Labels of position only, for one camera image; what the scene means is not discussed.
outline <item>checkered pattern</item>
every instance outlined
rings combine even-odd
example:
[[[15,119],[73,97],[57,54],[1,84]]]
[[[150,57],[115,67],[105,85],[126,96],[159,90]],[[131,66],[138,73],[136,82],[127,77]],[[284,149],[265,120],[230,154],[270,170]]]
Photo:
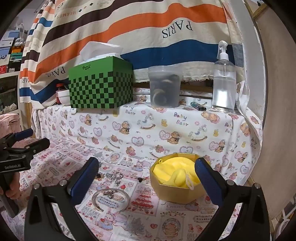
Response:
[[[116,108],[133,99],[132,74],[104,72],[70,80],[72,108]]]

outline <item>white bowl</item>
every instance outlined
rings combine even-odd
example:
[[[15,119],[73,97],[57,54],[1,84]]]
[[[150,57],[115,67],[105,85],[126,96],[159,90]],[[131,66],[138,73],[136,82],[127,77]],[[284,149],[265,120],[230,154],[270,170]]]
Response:
[[[69,90],[59,91],[59,92],[57,92],[57,96],[63,105],[65,105],[65,106],[70,105],[70,91]]]

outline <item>hand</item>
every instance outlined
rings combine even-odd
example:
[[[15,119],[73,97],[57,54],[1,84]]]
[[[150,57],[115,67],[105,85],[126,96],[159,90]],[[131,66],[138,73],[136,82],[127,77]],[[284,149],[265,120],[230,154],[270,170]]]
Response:
[[[20,197],[20,173],[15,172],[13,175],[13,180],[9,185],[10,190],[6,191],[6,196],[10,197],[10,199],[17,199]],[[0,187],[0,195],[3,194],[3,190]]]

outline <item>striped curtain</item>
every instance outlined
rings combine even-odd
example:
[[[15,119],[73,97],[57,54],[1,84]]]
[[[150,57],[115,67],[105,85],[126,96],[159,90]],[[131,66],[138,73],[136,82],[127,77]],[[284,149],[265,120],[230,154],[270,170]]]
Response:
[[[37,15],[25,44],[20,101],[51,106],[57,83],[68,83],[89,41],[123,47],[136,82],[149,81],[150,66],[182,68],[184,81],[213,77],[218,43],[244,79],[242,41],[224,0],[51,0]]]

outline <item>silver bangle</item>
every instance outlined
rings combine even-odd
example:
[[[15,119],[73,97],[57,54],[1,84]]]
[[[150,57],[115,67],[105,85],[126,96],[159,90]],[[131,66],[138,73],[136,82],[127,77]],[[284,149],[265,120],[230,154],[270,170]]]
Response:
[[[110,197],[110,191],[112,191],[111,194],[113,194],[113,193],[121,193],[122,195],[125,196],[125,198],[126,198],[126,200],[127,200],[127,205],[126,205],[123,209],[121,209],[121,210],[118,211],[118,213],[122,213],[122,212],[128,207],[128,205],[129,205],[131,199],[130,199],[129,195],[128,195],[125,191],[122,191],[122,190],[120,190],[120,189],[116,189],[116,188],[105,188],[105,189],[101,189],[101,190],[99,190],[99,191],[97,191],[97,192],[94,193],[94,195],[93,195],[92,198],[91,198],[91,202],[93,203],[93,205],[94,205],[99,211],[103,212],[104,210],[103,210],[102,208],[100,208],[100,206],[97,204],[97,202],[96,202],[96,198],[97,198],[97,196],[98,196],[101,192],[103,192],[103,193],[104,193],[104,192],[106,192],[106,193],[109,192],[109,193],[106,194],[106,195],[108,195],[109,198],[111,198],[111,197]]]

